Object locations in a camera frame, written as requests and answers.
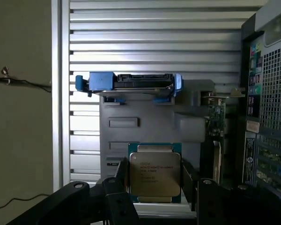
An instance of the screw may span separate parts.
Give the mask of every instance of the screw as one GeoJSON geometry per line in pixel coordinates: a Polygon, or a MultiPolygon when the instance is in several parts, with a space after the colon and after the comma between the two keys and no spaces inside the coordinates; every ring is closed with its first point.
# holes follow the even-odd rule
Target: screw
{"type": "Polygon", "coordinates": [[[211,184],[212,182],[210,180],[203,180],[204,184],[211,184]]]}
{"type": "Polygon", "coordinates": [[[81,188],[83,186],[83,184],[75,184],[74,187],[75,188],[81,188]]]}
{"type": "Polygon", "coordinates": [[[248,189],[248,186],[246,186],[246,185],[238,185],[237,186],[239,189],[241,189],[241,190],[246,190],[246,189],[248,189]]]}

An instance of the aluminum shutter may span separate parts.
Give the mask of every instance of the aluminum shutter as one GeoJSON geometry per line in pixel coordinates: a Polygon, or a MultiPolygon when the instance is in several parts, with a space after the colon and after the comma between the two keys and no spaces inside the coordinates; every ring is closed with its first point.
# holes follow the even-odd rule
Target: aluminum shutter
{"type": "Polygon", "coordinates": [[[227,93],[238,86],[240,27],[266,2],[63,0],[63,184],[100,178],[99,97],[77,92],[76,75],[178,72],[227,93]]]}

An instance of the mesh panel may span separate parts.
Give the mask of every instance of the mesh panel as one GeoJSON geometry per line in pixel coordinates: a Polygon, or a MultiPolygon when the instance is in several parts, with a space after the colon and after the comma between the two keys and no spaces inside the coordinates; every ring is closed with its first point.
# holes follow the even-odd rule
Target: mesh panel
{"type": "Polygon", "coordinates": [[[268,138],[268,137],[263,137],[262,138],[262,143],[263,144],[266,144],[268,146],[271,146],[273,148],[276,148],[276,149],[280,149],[281,150],[281,142],[280,141],[277,141],[275,139],[272,139],[272,138],[268,138]]]}
{"type": "Polygon", "coordinates": [[[281,48],[264,55],[261,126],[281,131],[281,48]]]}

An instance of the black cable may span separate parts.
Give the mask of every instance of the black cable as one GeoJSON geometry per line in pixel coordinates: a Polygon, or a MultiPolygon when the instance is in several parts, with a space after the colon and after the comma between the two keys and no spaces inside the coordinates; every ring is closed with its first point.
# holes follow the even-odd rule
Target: black cable
{"type": "Polygon", "coordinates": [[[32,197],[32,198],[28,198],[28,199],[22,199],[22,198],[12,198],[11,200],[9,200],[9,202],[8,203],[6,203],[5,205],[3,205],[3,206],[0,206],[0,209],[3,209],[4,207],[6,207],[8,204],[10,204],[13,200],[17,200],[17,201],[30,201],[30,200],[32,200],[32,199],[35,199],[35,198],[37,198],[37,197],[40,197],[40,196],[46,196],[46,197],[48,197],[49,195],[47,195],[47,194],[39,194],[39,195],[36,195],[36,196],[34,196],[34,197],[32,197]]]}
{"type": "Polygon", "coordinates": [[[12,85],[13,83],[19,83],[19,84],[23,84],[23,83],[26,83],[26,84],[29,84],[31,86],[34,86],[34,87],[38,87],[48,93],[51,93],[50,90],[47,90],[46,88],[51,88],[51,86],[49,85],[42,85],[42,84],[38,84],[38,83],[33,83],[33,82],[29,82],[27,80],[18,80],[18,79],[14,79],[14,78],[11,78],[11,77],[0,77],[0,82],[10,82],[10,84],[12,85]]]}

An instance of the wall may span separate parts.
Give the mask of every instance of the wall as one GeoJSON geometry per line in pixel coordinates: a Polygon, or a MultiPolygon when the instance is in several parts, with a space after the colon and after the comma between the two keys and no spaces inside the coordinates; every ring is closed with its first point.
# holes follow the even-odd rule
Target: wall
{"type": "MultiPolygon", "coordinates": [[[[50,0],[0,0],[0,70],[5,65],[18,78],[50,81],[50,0]]],[[[51,192],[51,95],[0,84],[0,206],[13,197],[51,192]]],[[[41,199],[13,201],[0,210],[0,224],[41,199]]]]}

